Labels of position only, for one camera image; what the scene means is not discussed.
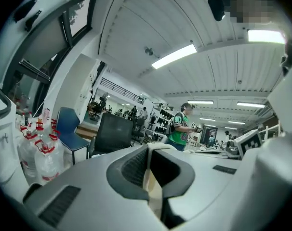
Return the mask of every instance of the ceiling light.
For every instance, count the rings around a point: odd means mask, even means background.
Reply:
[[[235,124],[242,124],[244,125],[245,123],[244,122],[238,122],[238,121],[228,121],[229,123],[235,123]]]
[[[206,119],[206,118],[200,118],[200,120],[205,120],[205,121],[215,121],[213,119]]]
[[[169,64],[169,63],[174,62],[180,58],[183,58],[185,56],[191,55],[191,54],[196,53],[196,52],[197,51],[196,51],[194,45],[190,44],[190,45],[188,45],[180,50],[177,50],[177,51],[161,58],[160,60],[153,63],[152,66],[155,69],[158,69],[162,66],[165,66],[166,64]]]
[[[225,127],[226,129],[233,129],[233,130],[237,130],[237,128],[229,128],[229,127]]]
[[[264,104],[260,104],[260,103],[243,103],[243,102],[238,102],[237,105],[238,106],[247,106],[247,107],[256,107],[256,108],[264,108],[265,107]]]
[[[285,44],[285,39],[280,32],[269,30],[249,30],[249,42],[271,42]]]
[[[188,100],[188,103],[213,104],[213,101],[197,101],[197,100]]]

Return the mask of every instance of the white ceiling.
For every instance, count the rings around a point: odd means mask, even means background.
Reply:
[[[118,73],[179,107],[187,100],[213,100],[198,106],[197,117],[215,125],[244,121],[247,128],[266,119],[237,101],[266,103],[281,79],[283,45],[249,43],[247,29],[273,26],[215,21],[207,0],[114,0],[106,19],[99,55]],[[191,44],[198,53],[158,70],[157,58]],[[145,54],[152,48],[153,56]]]

